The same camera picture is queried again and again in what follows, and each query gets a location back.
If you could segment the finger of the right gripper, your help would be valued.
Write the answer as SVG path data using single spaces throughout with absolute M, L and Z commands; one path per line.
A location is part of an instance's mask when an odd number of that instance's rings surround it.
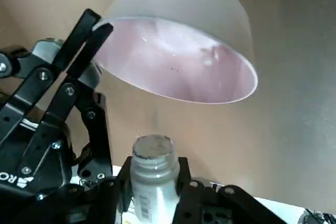
M 1 104 L 1 142 L 66 69 L 100 18 L 86 9 L 65 41 L 44 39 L 32 51 L 22 46 L 1 49 L 1 78 L 22 79 L 20 86 Z
M 29 155 L 29 151 L 42 134 L 49 134 L 48 140 L 56 136 L 62 125 L 66 125 L 65 121 L 72 108 L 76 107 L 87 128 L 89 143 L 84 147 L 79 157 L 75 157 L 72 151 L 72 164 L 79 165 L 79 175 L 83 178 L 96 179 L 100 173 L 112 174 L 105 97 L 101 93 L 96 93 L 93 87 L 80 79 L 112 31 L 112 25 L 103 25 L 91 32 L 88 39 L 77 51 L 67 66 L 69 68 L 67 76 L 43 114 L 23 156 Z

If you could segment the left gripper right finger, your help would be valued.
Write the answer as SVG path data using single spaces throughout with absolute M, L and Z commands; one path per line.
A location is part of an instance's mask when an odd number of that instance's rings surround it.
M 191 178 L 186 157 L 179 157 L 179 202 L 173 223 L 285 223 L 252 195 L 236 185 L 218 190 Z

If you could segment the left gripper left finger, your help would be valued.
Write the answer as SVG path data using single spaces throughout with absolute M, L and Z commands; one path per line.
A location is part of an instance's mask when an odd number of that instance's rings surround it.
M 131 157 L 116 178 L 104 179 L 94 188 L 63 186 L 34 207 L 34 223 L 122 223 L 132 199 Z

